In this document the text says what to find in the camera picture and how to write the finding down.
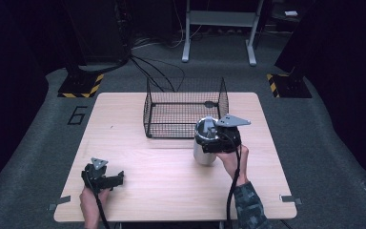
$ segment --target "metal bracket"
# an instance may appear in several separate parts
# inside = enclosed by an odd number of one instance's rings
[[[66,203],[71,201],[71,196],[66,196],[63,198],[59,198],[55,203],[50,203],[47,207],[47,211],[54,211],[58,204]]]
[[[293,203],[295,203],[295,205],[302,204],[301,198],[294,198],[293,196],[281,196],[280,195],[280,199],[283,202],[293,202]]]
[[[219,119],[215,125],[221,127],[235,127],[235,126],[251,125],[251,121],[230,114],[226,114],[225,116],[221,117],[221,119]]]
[[[95,170],[99,170],[109,162],[107,160],[92,157],[91,163],[93,164]]]

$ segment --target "gray carpet floor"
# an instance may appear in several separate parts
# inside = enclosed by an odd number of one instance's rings
[[[229,92],[258,94],[292,194],[301,198],[297,216],[286,222],[294,229],[366,228],[366,172],[333,130],[331,119],[314,86],[305,80],[313,98],[274,98],[267,73],[288,36],[264,34],[250,67],[241,35],[204,36],[192,42],[189,63],[181,62],[183,44],[136,47],[132,53],[150,58],[167,77],[224,77]],[[105,66],[89,66],[100,69]],[[142,64],[153,76],[160,76]],[[82,228],[81,222],[58,223],[50,203],[60,198],[79,142],[97,95],[61,98],[57,90],[65,70],[47,75],[50,89],[21,144],[0,174],[0,228]],[[105,73],[98,93],[145,92],[146,77],[130,61]],[[67,125],[75,107],[85,113],[81,125]],[[287,228],[272,220],[274,228]],[[215,223],[125,223],[123,228],[216,228]]]

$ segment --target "wire mesh basket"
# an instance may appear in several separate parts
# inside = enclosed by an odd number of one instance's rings
[[[144,106],[145,135],[194,138],[194,127],[207,115],[229,112],[224,78],[148,78]]]

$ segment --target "hand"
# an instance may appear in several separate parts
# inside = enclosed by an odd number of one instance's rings
[[[99,199],[102,202],[103,208],[105,208],[107,197],[109,195],[110,189],[104,189],[99,193]],[[79,195],[81,200],[81,210],[83,218],[85,219],[85,228],[96,229],[99,226],[100,212],[99,207],[96,203],[96,198],[91,189],[84,186],[81,195]]]
[[[236,186],[242,185],[244,183],[249,182],[248,177],[246,175],[246,169],[248,166],[248,154],[249,149],[244,146],[240,145],[237,147],[238,152],[240,153],[240,150],[242,150],[242,157],[240,158],[240,172],[239,172],[239,178],[237,179]],[[222,163],[224,164],[225,170],[228,172],[228,174],[231,176],[232,179],[234,179],[234,172],[237,168],[237,158],[236,153],[216,153],[216,156],[218,156]]]

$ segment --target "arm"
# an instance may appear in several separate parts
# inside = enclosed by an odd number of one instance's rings
[[[99,193],[99,199],[103,208],[106,205],[110,189],[104,189]],[[96,198],[91,189],[84,186],[81,195],[81,210],[85,219],[85,229],[97,229],[99,227],[100,213],[96,203]]]
[[[252,183],[247,178],[249,149],[244,145],[239,147],[241,147],[238,150],[242,151],[242,157],[240,159],[239,178],[234,190],[238,226],[242,229],[271,228],[270,223],[264,215],[263,204],[254,190]],[[234,178],[234,172],[237,167],[236,154],[218,153],[216,156],[222,160],[225,170],[231,178]]]

